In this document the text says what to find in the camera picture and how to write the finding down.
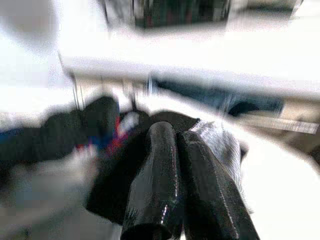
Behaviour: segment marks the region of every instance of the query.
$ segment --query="dark garment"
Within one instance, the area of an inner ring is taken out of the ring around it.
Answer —
[[[177,144],[187,191],[186,239],[259,239],[237,186],[201,137],[186,131],[178,134]]]
[[[181,235],[183,198],[176,133],[171,124],[153,124],[145,138],[147,155],[131,183],[122,240],[171,239]]]
[[[148,81],[148,91],[154,93],[157,92],[157,89],[170,90],[234,117],[257,110],[279,114],[284,106],[284,101],[278,97],[255,96],[217,87],[205,88],[191,83],[152,76]]]
[[[23,128],[0,144],[0,170],[6,172],[17,164],[61,159],[76,145],[87,144],[91,137],[112,136],[118,117],[118,103],[106,96],[83,111],[56,113],[41,127]]]

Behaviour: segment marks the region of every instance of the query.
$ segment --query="black fabric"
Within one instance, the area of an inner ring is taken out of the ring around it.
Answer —
[[[168,122],[176,132],[181,132],[191,128],[197,121],[176,112],[158,112],[146,117],[144,122],[133,129],[113,156],[100,157],[99,174],[87,199],[86,209],[122,225],[130,185],[147,154],[145,138],[151,125]]]
[[[187,191],[186,239],[259,239],[235,183],[201,137],[185,131],[177,144]]]
[[[197,122],[199,118],[192,118],[173,111],[161,111],[151,116],[152,122],[168,122],[170,123],[177,133],[189,130]]]
[[[17,164],[57,160],[70,154],[90,137],[113,134],[119,117],[118,103],[103,96],[84,111],[73,110],[50,116],[39,128],[23,128],[21,133],[0,144],[0,169],[9,171]]]
[[[183,220],[176,133],[171,124],[157,122],[144,142],[147,155],[130,186],[121,239],[151,240],[158,234],[167,240]]]

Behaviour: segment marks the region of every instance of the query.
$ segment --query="white shelf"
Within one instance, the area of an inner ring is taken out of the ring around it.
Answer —
[[[212,24],[152,33],[84,30],[60,45],[61,61],[76,74],[142,80],[152,72],[179,74],[201,84],[319,99],[320,20],[314,13],[303,18],[301,10],[289,23],[275,14],[233,15],[226,30]]]

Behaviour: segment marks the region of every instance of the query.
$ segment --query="blue fabric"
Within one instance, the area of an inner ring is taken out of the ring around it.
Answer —
[[[148,81],[149,92],[156,92],[159,88],[192,98],[235,117],[256,110],[280,114],[284,107],[284,101],[279,97],[249,95],[217,87],[204,88],[172,79],[150,77]]]
[[[2,143],[3,141],[6,141],[10,137],[18,135],[19,133],[21,133],[21,131],[22,131],[22,128],[14,128],[8,131],[0,132],[0,143]]]

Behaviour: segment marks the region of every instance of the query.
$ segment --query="white surface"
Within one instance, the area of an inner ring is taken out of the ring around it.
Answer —
[[[305,0],[289,23],[274,14],[233,15],[225,32],[211,25],[146,34],[125,27],[82,30],[59,49],[64,67],[78,74],[146,80],[151,72],[176,73],[205,84],[319,99],[317,8],[320,2]]]
[[[72,86],[58,55],[61,0],[0,1],[0,85]]]

